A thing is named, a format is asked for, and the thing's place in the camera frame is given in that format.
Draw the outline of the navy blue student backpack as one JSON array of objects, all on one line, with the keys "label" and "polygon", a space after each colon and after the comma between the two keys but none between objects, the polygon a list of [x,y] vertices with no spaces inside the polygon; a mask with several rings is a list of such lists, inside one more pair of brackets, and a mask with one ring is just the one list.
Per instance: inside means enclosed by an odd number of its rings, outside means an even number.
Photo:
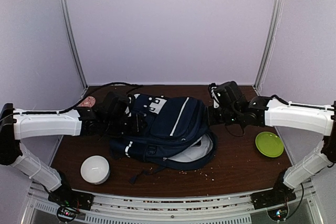
[{"label": "navy blue student backpack", "polygon": [[139,93],[133,98],[135,131],[109,140],[112,157],[157,164],[155,173],[166,168],[197,170],[213,159],[218,140],[206,123],[202,100]]}]

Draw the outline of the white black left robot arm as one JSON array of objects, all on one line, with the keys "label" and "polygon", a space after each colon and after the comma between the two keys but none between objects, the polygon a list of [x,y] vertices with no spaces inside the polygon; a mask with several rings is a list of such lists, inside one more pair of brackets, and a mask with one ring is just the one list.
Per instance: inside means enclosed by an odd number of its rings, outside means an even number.
[{"label": "white black left robot arm", "polygon": [[133,95],[114,92],[97,106],[75,105],[62,111],[26,111],[7,103],[1,111],[1,165],[16,167],[64,205],[71,205],[76,197],[65,175],[42,162],[21,140],[54,135],[138,135],[146,122],[144,115],[131,111],[134,103]]}]

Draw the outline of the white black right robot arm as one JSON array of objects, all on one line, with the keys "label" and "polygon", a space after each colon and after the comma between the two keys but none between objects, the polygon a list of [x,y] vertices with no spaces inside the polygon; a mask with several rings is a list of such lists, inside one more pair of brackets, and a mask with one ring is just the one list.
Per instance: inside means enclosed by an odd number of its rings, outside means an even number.
[{"label": "white black right robot arm", "polygon": [[213,100],[205,112],[209,126],[285,127],[322,135],[309,154],[279,174],[269,192],[272,203],[281,203],[306,179],[335,164],[335,104],[293,103],[276,94],[247,100],[235,81],[212,83],[208,92]]}]

